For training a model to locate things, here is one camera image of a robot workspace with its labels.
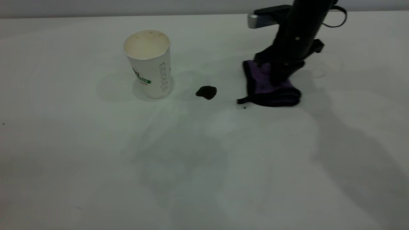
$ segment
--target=dark blob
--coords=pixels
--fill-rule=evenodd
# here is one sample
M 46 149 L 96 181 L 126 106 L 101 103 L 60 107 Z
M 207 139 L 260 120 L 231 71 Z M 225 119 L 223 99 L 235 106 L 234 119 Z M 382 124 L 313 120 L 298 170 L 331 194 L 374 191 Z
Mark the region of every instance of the dark blob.
M 217 88 L 213 86 L 202 86 L 197 92 L 196 96 L 204 97 L 207 100 L 212 99 L 217 93 Z

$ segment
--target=white wall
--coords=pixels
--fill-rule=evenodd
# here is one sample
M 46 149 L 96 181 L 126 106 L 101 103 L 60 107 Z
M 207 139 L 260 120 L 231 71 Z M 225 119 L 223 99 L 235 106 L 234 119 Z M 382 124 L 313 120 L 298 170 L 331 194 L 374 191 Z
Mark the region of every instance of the white wall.
M 292 0 L 0 0 L 0 17 L 247 13 Z M 351 11 L 409 10 L 409 0 L 339 0 Z

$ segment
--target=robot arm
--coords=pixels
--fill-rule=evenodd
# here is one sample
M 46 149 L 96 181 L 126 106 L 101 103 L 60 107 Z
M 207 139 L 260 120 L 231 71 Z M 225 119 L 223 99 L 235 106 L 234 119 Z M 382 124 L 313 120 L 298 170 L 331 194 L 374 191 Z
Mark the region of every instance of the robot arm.
M 307 57 L 322 51 L 324 44 L 315 39 L 315 36 L 327 13 L 331 9 L 338 9 L 346 14 L 345 9 L 335 6 L 337 2 L 338 0 L 295 0 L 292 6 L 259 9 L 248 15 L 250 28 L 275 24 L 280 26 L 273 44 L 257 53 L 254 58 L 259 66 L 271 64 L 270 81 L 273 85 L 287 80 L 305 65 Z

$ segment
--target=green logo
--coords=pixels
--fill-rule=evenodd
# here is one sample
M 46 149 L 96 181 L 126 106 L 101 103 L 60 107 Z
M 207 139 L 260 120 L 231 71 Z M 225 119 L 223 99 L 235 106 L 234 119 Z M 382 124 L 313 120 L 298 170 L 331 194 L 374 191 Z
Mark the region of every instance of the green logo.
M 141 80 L 141 81 L 143 81 L 143 82 L 145 82 L 145 83 L 148 83 L 148 84 L 150 84 L 150 83 L 151 83 L 151 81 L 146 80 L 146 79 L 144 79 L 144 78 L 140 77 L 139 75 L 136 75 L 136 76 L 138 77 L 138 79 L 139 79 L 139 80 Z
M 146 84 L 150 84 L 151 81 L 144 79 L 143 77 L 141 77 L 142 74 L 140 74 L 135 68 L 132 68 L 133 72 L 135 72 L 136 76 L 138 77 L 139 80 L 141 80 L 142 82 L 145 82 Z

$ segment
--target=black cable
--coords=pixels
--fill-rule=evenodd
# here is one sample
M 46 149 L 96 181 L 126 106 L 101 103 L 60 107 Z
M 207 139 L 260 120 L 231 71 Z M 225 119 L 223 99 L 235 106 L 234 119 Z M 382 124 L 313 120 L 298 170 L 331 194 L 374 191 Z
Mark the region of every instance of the black cable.
M 325 26 L 327 26 L 329 28 L 337 28 L 337 27 L 343 26 L 346 23 L 346 20 L 348 19 L 348 12 L 346 11 L 346 9 L 344 9 L 342 7 L 339 7 L 339 6 L 333 6 L 331 9 L 337 9 L 337 10 L 341 11 L 342 13 L 344 13 L 345 14 L 345 20 L 341 25 L 337 25 L 337 26 L 330 26 L 330 25 L 327 25 L 325 23 L 323 23 L 323 25 L 325 25 Z

